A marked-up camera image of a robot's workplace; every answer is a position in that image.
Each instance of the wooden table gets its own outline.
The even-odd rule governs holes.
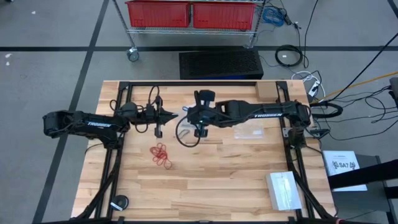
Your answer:
[[[308,104],[302,81],[287,80],[287,84],[291,100]],[[103,83],[97,114],[113,115],[109,101],[116,99],[118,85],[118,81]],[[149,90],[150,86],[135,86],[132,101],[145,105]],[[198,86],[160,86],[164,109],[181,113],[182,106],[194,104],[194,90],[215,91],[215,101],[235,99],[258,103],[254,86],[200,86],[199,81]],[[134,127],[126,134],[116,195],[126,195],[130,203],[126,210],[113,213],[115,220],[124,216],[126,220],[286,221],[287,217],[295,216],[293,211],[272,209],[265,181],[268,173],[287,171],[277,118],[256,120],[264,128],[262,139],[235,139],[233,128],[209,126],[208,137],[194,148],[183,147],[175,139],[175,126],[180,118],[162,127],[162,139],[154,136],[154,125],[150,125],[144,134],[139,134]],[[195,140],[191,136],[193,132],[183,140],[191,144]],[[173,163],[170,170],[152,161],[149,148],[158,142],[167,145]],[[98,140],[90,141],[89,146],[97,143]],[[314,139],[307,139],[307,144],[319,149]],[[105,153],[102,146],[87,152],[73,217],[83,211],[98,191]],[[302,154],[310,190],[334,215],[335,207],[321,155],[309,149],[302,149]],[[104,198],[103,216],[108,195],[109,190]]]

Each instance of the wire shelving cart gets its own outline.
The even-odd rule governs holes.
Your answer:
[[[187,1],[187,0],[166,0],[166,1]],[[131,34],[202,34],[202,35],[244,35],[249,37],[249,43],[245,45],[246,48],[253,48],[255,39],[257,37],[258,28],[261,23],[261,15],[264,12],[264,6],[267,0],[188,0],[190,2],[250,2],[260,4],[260,11],[257,17],[257,21],[254,23],[254,28],[251,30],[239,30],[239,29],[197,29],[192,26],[192,22],[188,27],[184,28],[173,28],[173,27],[131,27],[128,28],[123,15],[120,11],[120,7],[116,0],[112,0],[118,16],[122,22],[124,30],[126,31],[127,37],[130,40],[131,48],[127,51],[127,58],[131,62],[135,62],[139,59],[139,53],[134,43],[134,39]]]

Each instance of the yellow cable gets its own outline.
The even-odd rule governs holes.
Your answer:
[[[391,73],[388,73],[388,74],[385,74],[385,75],[381,75],[381,76],[376,77],[376,78],[372,78],[372,79],[370,79],[370,80],[366,80],[366,81],[363,81],[363,82],[360,82],[360,83],[351,85],[351,86],[349,86],[347,89],[349,89],[349,88],[354,88],[354,87],[356,87],[356,86],[360,86],[360,85],[363,85],[363,84],[366,84],[366,83],[369,83],[369,82],[373,82],[373,81],[378,80],[378,79],[380,79],[380,78],[386,78],[386,77],[389,77],[389,76],[391,76],[391,75],[397,75],[397,74],[398,74],[398,71],[397,71],[397,72],[391,72]],[[341,92],[341,91],[343,91],[343,90],[344,90],[344,89],[340,89],[340,90],[334,91],[333,93],[327,94],[327,96],[315,100],[314,103],[318,103],[320,100],[323,100],[323,99],[325,99],[325,98],[328,98],[329,96],[333,96],[334,94],[337,94],[337,93],[339,93],[339,92]]]

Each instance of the white cable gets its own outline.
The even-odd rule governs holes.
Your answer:
[[[301,73],[306,73],[306,74],[308,74],[305,78],[302,78],[303,82],[310,81],[310,80],[312,80],[312,79],[315,79],[316,81],[319,82],[319,79],[318,79],[317,77],[313,76],[313,75],[312,75],[312,72],[309,72],[309,71],[300,71],[300,72],[294,73],[294,74],[292,75],[292,80],[294,79],[294,76],[295,76],[295,75],[301,74]],[[320,86],[321,86],[321,89],[322,89],[322,92],[323,92],[323,97],[326,97],[326,92],[325,92],[325,89],[323,88],[322,83],[320,84]]]

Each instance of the caster wheel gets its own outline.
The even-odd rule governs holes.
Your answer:
[[[139,53],[137,49],[130,49],[127,51],[127,58],[129,59],[130,62],[135,62],[136,60],[139,59]]]

